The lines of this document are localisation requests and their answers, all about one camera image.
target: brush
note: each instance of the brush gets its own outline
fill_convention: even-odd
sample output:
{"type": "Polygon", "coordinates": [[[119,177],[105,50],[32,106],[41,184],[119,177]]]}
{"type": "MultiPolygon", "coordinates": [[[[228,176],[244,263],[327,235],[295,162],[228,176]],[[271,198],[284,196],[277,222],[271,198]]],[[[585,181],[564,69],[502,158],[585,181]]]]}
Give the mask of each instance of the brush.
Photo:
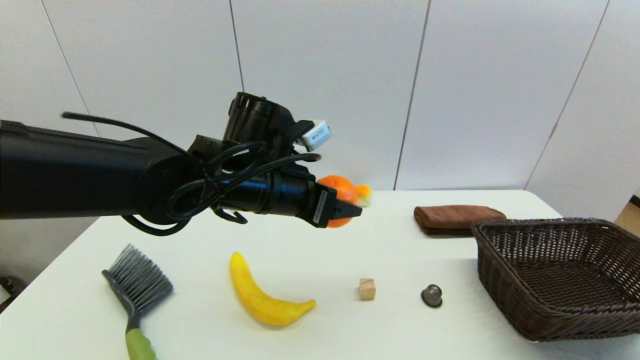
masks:
{"type": "Polygon", "coordinates": [[[129,359],[155,360],[151,342],[140,330],[140,319],[173,292],[173,285],[162,270],[133,245],[128,245],[102,274],[129,315],[125,331],[129,359]]]}

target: green brush handle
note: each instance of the green brush handle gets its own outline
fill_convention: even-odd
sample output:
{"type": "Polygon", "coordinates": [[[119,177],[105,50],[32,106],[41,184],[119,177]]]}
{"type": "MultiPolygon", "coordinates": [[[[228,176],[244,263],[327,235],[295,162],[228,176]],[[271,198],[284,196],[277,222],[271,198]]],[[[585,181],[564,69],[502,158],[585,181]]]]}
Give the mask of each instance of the green brush handle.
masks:
{"type": "Polygon", "coordinates": [[[156,353],[151,349],[151,341],[142,335],[142,330],[131,329],[124,337],[129,360],[156,360],[156,353]]]}

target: small metal object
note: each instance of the small metal object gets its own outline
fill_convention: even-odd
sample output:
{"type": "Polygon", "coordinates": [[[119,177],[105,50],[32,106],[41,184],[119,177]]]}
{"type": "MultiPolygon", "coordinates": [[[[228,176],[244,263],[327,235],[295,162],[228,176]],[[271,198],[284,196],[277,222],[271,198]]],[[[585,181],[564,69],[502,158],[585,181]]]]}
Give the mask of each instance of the small metal object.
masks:
{"type": "Polygon", "coordinates": [[[440,307],[442,305],[442,290],[438,285],[431,284],[420,294],[422,301],[429,307],[440,307]]]}

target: yellow toy banana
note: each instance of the yellow toy banana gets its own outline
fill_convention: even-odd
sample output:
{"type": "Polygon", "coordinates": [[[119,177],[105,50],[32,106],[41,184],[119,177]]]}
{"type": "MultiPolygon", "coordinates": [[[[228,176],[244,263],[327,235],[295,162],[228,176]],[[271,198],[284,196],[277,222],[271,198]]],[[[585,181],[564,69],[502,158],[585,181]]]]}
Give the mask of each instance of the yellow toy banana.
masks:
{"type": "Polygon", "coordinates": [[[256,319],[272,326],[286,326],[316,306],[315,300],[291,302],[265,294],[253,280],[249,266],[239,252],[231,255],[231,280],[244,308],[256,319]]]}

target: white table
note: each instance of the white table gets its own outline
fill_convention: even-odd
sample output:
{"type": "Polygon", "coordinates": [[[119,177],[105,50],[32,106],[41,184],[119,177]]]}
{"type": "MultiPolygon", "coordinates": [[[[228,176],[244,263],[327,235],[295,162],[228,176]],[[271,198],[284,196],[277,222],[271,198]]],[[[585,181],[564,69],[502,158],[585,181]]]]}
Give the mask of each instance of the white table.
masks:
{"type": "Polygon", "coordinates": [[[296,218],[248,214],[237,225],[206,211],[156,238],[118,217],[82,234],[0,316],[2,359],[128,359],[125,312],[100,271],[127,243],[152,258],[175,294],[143,319],[160,359],[633,359],[640,337],[531,343],[491,301],[476,271],[473,238],[427,237],[415,206],[486,205],[509,218],[554,218],[520,190],[376,192],[360,218],[314,229],[296,218]],[[234,294],[228,261],[242,252],[258,284],[317,307],[281,330],[257,323],[234,294]],[[357,300],[361,277],[378,293],[357,300]],[[435,283],[440,309],[420,292],[435,283]]]}

